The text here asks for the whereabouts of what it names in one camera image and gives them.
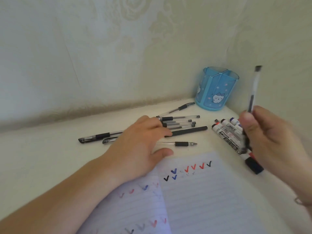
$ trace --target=blue pen holder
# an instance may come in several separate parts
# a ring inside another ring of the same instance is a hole
[[[206,110],[220,110],[224,107],[239,76],[234,71],[212,66],[205,68],[204,73],[195,102]]]

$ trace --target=cartoon cat face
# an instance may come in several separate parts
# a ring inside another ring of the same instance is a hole
[[[218,104],[219,102],[221,102],[222,100],[224,99],[224,94],[220,94],[220,93],[218,93],[218,94],[215,94],[214,96],[213,96],[213,103],[215,103],[215,104]]]

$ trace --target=desk surface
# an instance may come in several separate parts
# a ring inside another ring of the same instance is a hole
[[[124,130],[144,114],[152,117],[191,101],[193,99],[109,112],[0,134],[0,219],[108,148],[101,141],[80,144],[79,137]],[[224,107],[221,111],[211,112],[194,105],[172,115],[200,115],[196,126],[208,126],[207,131],[175,137],[174,140],[192,141],[198,145],[187,148],[172,146],[174,156],[217,151],[268,233],[311,233],[309,216],[303,207],[294,203],[294,193],[267,171],[254,175],[236,152],[211,130],[215,119],[237,116],[233,111]]]

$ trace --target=notebook page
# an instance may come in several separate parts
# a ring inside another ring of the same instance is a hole
[[[93,210],[77,234],[171,234],[157,170],[125,183]]]
[[[215,153],[165,159],[158,174],[172,234],[266,233]]]

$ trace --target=person's left hand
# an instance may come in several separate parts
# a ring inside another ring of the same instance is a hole
[[[99,157],[99,162],[104,169],[112,171],[118,183],[131,181],[150,172],[164,157],[173,154],[168,148],[152,153],[159,139],[171,135],[158,118],[142,116]]]

